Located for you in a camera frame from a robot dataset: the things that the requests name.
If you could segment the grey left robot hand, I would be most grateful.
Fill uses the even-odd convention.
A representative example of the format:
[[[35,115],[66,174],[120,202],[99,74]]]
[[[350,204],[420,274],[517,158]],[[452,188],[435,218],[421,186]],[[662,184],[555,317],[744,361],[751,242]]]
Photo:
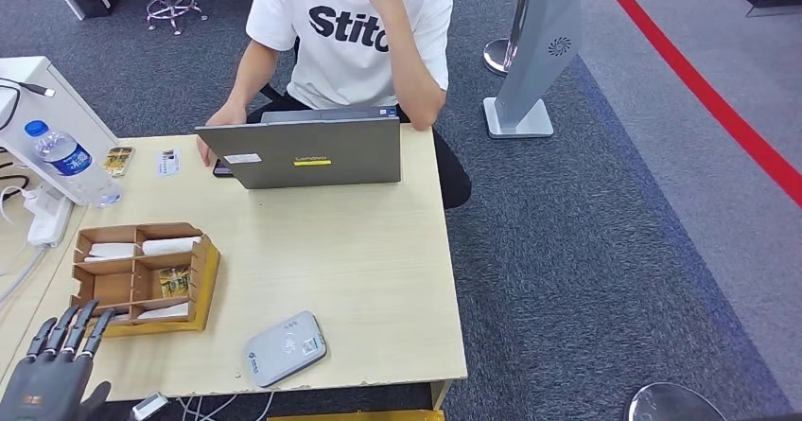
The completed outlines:
[[[84,398],[94,358],[113,317],[109,308],[85,330],[99,301],[72,306],[47,319],[17,363],[1,400],[3,420],[87,420],[108,398],[112,384],[99,383]]]

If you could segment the person's right hand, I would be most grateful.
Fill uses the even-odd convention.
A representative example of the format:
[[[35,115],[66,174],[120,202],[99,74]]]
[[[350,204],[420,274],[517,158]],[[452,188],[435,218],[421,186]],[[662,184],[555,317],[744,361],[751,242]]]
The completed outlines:
[[[206,122],[206,126],[241,125],[246,122],[246,107],[239,103],[227,101],[217,112],[215,112]],[[197,150],[202,163],[209,167],[211,162],[209,146],[197,137]]]

